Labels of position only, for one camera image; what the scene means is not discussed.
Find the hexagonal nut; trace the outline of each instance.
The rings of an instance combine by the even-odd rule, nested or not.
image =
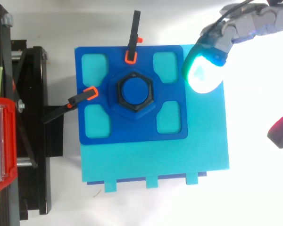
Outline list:
[[[132,105],[130,103],[128,103],[123,95],[122,95],[122,87],[123,87],[123,84],[128,80],[128,79],[131,79],[131,78],[140,78],[142,80],[144,80],[147,85],[148,85],[148,88],[149,88],[149,93],[148,93],[148,97],[145,99],[144,102],[142,102],[141,104],[139,105]],[[139,112],[140,110],[144,109],[145,107],[149,106],[153,101],[154,101],[154,93],[153,93],[153,82],[151,79],[147,78],[146,76],[143,76],[142,74],[139,74],[137,72],[131,72],[129,73],[128,75],[126,75],[125,77],[123,77],[122,79],[120,79],[118,82],[117,82],[117,101],[118,103],[131,110],[131,111],[134,111],[134,112]]]

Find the blue base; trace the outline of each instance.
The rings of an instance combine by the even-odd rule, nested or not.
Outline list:
[[[89,77],[96,76],[90,73],[86,65],[96,64],[94,58],[88,56],[104,54],[108,62],[108,70],[100,86],[97,87],[99,96],[92,101],[83,101],[78,105],[80,142],[83,145],[115,144],[127,142],[141,142],[154,140],[174,140],[187,137],[187,115],[185,100],[185,81],[179,76],[183,65],[183,49],[181,46],[138,46],[136,64],[125,62],[125,53],[128,47],[79,47],[75,49],[77,93],[82,93],[88,85]],[[176,67],[176,80],[162,82],[155,72],[153,57],[156,53],[173,53]],[[117,101],[117,82],[126,75],[137,72],[153,82],[154,101],[140,110],[133,112]],[[165,102],[176,101],[180,106],[179,130],[170,133],[159,133],[157,129],[157,114]],[[110,118],[110,132],[105,137],[89,137],[88,130],[90,115],[87,106],[101,105]]]
[[[182,46],[186,56],[192,45]],[[163,71],[164,64],[154,65]],[[185,87],[187,130],[184,139],[135,143],[81,145],[83,182],[104,182],[105,191],[117,189],[128,178],[146,180],[157,187],[159,175],[181,175],[186,184],[198,183],[198,172],[229,168],[223,83],[207,94]],[[160,119],[168,125],[172,116]]]

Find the clamp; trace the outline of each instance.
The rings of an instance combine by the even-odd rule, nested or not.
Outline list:
[[[47,124],[49,122],[51,122],[52,120],[58,118],[59,116],[69,112],[69,111],[72,111],[72,110],[75,110],[77,109],[77,105],[84,101],[84,100],[92,100],[96,97],[99,96],[99,92],[98,90],[94,87],[94,86],[91,86],[87,89],[85,89],[83,91],[83,93],[81,94],[78,94],[76,96],[73,96],[71,98],[68,99],[68,104],[66,105],[63,105],[59,108],[57,108],[56,110],[50,112],[49,114],[45,115],[43,118],[42,118],[42,122],[44,124]]]
[[[143,39],[138,37],[138,34],[137,34],[138,26],[139,26],[139,23],[140,23],[140,17],[141,17],[141,12],[135,10],[134,15],[133,15],[129,44],[128,44],[129,50],[126,51],[126,56],[125,56],[125,62],[127,64],[130,64],[130,65],[133,65],[133,64],[136,63],[136,59],[137,59],[136,46],[137,46],[137,43],[143,42]]]

